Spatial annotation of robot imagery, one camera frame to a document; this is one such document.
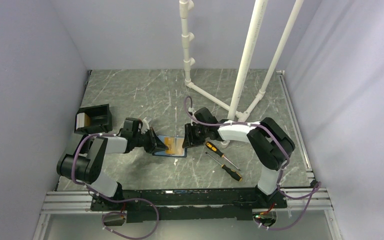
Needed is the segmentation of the black card storage box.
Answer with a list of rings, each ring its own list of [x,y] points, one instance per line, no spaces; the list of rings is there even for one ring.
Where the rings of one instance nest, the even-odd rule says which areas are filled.
[[[74,132],[86,134],[108,133],[113,130],[109,104],[80,108],[75,116]]]

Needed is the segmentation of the upper yellow black screwdriver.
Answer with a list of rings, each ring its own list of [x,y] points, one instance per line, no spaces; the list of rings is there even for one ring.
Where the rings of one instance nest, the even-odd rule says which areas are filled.
[[[212,142],[209,142],[207,141],[205,143],[205,146],[212,152],[214,152],[215,154],[217,154],[218,156],[220,156],[221,158],[227,160],[231,165],[233,165],[237,170],[241,170],[236,164],[234,164],[231,160],[229,160],[225,154],[218,148],[216,147]]]

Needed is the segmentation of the lower yellow black screwdriver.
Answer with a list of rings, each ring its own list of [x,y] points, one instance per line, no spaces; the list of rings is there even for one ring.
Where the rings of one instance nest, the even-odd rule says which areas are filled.
[[[209,156],[212,160],[214,160],[216,163],[218,163],[220,165],[220,167],[232,178],[234,179],[235,181],[237,182],[240,182],[243,177],[238,173],[236,172],[235,170],[232,170],[231,168],[229,168],[228,166],[226,166],[225,164],[222,164],[220,163],[218,160],[216,160],[213,156],[211,156],[208,152],[205,152],[205,154],[207,156]]]

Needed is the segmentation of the aluminium extrusion rail frame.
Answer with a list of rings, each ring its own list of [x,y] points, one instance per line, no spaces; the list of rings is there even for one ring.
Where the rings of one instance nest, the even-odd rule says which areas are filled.
[[[299,145],[299,151],[305,164],[309,184],[306,187],[283,188],[281,195],[283,195],[286,200],[287,208],[269,208],[263,211],[258,211],[252,215],[252,220],[260,219],[262,221],[273,223],[281,213],[287,213],[289,217],[292,217],[293,212],[296,212],[298,219],[302,219],[304,216],[302,210],[323,212],[332,239],[340,240],[342,239],[342,234],[336,220],[329,193],[327,189],[317,185],[317,179],[303,143],[303,138],[296,120],[294,109],[291,105],[288,105],[287,109],[293,122],[293,129]],[[50,217],[54,215],[101,215],[102,222],[106,230],[110,230],[112,224],[119,224],[121,222],[127,223],[126,213],[122,214],[117,211],[91,211],[93,196],[94,195],[90,195],[86,191],[48,192],[42,205],[39,222],[33,236],[34,239],[44,239],[48,229]],[[157,211],[157,207],[154,203],[152,203],[151,206],[155,211]]]

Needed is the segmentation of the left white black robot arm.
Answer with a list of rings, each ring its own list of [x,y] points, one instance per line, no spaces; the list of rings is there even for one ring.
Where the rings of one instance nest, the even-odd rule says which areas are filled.
[[[135,148],[148,154],[168,150],[149,123],[139,118],[126,118],[118,133],[76,131],[58,160],[56,172],[103,198],[109,209],[117,210],[124,203],[123,187],[103,172],[104,158],[128,154]]]

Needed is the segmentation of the dark blue card holder wallet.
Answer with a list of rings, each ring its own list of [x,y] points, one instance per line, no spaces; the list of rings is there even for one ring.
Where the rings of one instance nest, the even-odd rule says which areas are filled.
[[[164,136],[159,135],[158,138],[168,147],[168,149],[155,152],[152,155],[158,157],[174,157],[185,158],[187,156],[187,149],[183,148],[183,136]]]

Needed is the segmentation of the yellow black screwdriver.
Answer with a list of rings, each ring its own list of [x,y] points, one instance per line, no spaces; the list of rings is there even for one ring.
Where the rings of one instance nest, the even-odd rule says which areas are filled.
[[[205,146],[212,152],[214,152],[215,154],[217,154],[218,156],[220,156],[221,158],[227,160],[231,165],[233,165],[237,170],[241,170],[236,164],[234,164],[231,160],[229,160],[225,154],[218,148],[216,147],[212,142],[209,142],[207,141],[205,143]]]
[[[229,168],[228,166],[226,166],[225,164],[222,164],[220,163],[218,160],[216,160],[213,156],[211,156],[208,152],[205,152],[205,154],[207,156],[209,156],[212,160],[214,160],[216,163],[218,163],[220,165],[220,167],[232,178],[234,179],[235,181],[237,182],[240,182],[243,177],[238,173],[236,172],[235,170],[232,170],[231,168]]]

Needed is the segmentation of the white PVC pipe frame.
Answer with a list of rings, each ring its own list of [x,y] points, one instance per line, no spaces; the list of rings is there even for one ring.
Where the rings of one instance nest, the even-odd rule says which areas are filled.
[[[191,79],[191,66],[195,64],[195,59],[190,56],[190,42],[195,38],[195,35],[188,29],[188,17],[189,12],[194,8],[194,2],[192,0],[179,0],[179,16],[181,20],[181,44],[183,49],[183,68],[184,68],[184,83],[188,88],[198,92],[205,98],[209,99],[216,105],[222,107],[228,111],[227,118],[229,120],[234,120],[237,118],[240,122],[244,122],[250,116],[250,113],[254,110],[256,105],[263,99],[268,83],[272,78],[276,66],[279,62],[279,59],[284,51],[287,40],[289,39],[290,33],[292,32],[293,26],[297,20],[297,17],[300,13],[303,0],[296,0],[294,2],[293,8],[285,25],[282,36],[279,40],[278,46],[274,53],[274,56],[271,60],[269,68],[267,70],[266,76],[263,80],[262,86],[259,89],[255,99],[249,105],[249,107],[244,112],[237,111],[241,94],[243,92],[243,87],[246,81],[252,56],[255,50],[256,42],[259,36],[261,25],[264,19],[264,15],[267,9],[268,1],[267,0],[256,0],[252,10],[252,15],[246,35],[246,40],[242,52],[242,57],[239,64],[239,69],[235,81],[235,86],[233,89],[232,99],[230,104],[226,104],[217,97],[211,95],[204,89],[198,87],[192,82]]]

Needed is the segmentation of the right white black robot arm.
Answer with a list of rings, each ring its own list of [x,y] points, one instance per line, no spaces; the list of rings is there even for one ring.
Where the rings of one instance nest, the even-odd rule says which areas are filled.
[[[257,122],[217,120],[206,107],[195,112],[191,119],[193,123],[184,125],[184,149],[204,145],[207,139],[244,142],[252,146],[262,164],[255,200],[260,207],[269,207],[275,201],[281,169],[296,149],[286,132],[270,117]]]

